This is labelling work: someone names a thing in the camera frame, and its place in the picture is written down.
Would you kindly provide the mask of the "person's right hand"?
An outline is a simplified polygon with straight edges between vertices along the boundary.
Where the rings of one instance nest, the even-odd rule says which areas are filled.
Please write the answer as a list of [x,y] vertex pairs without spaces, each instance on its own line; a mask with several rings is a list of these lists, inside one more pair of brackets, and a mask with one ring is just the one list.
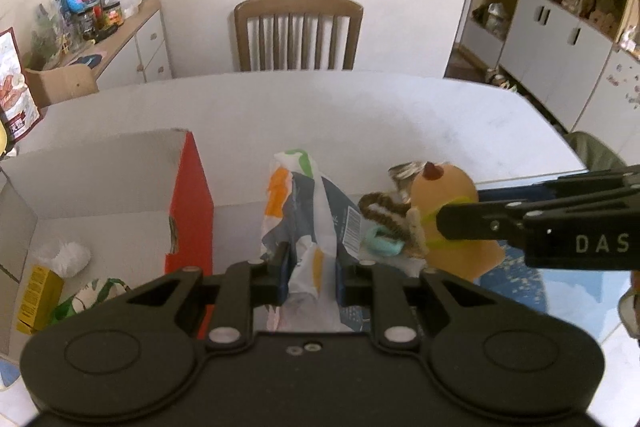
[[623,323],[627,334],[635,340],[640,339],[639,317],[640,317],[640,273],[632,271],[630,276],[630,287],[626,293],[620,297],[618,302],[618,315]]

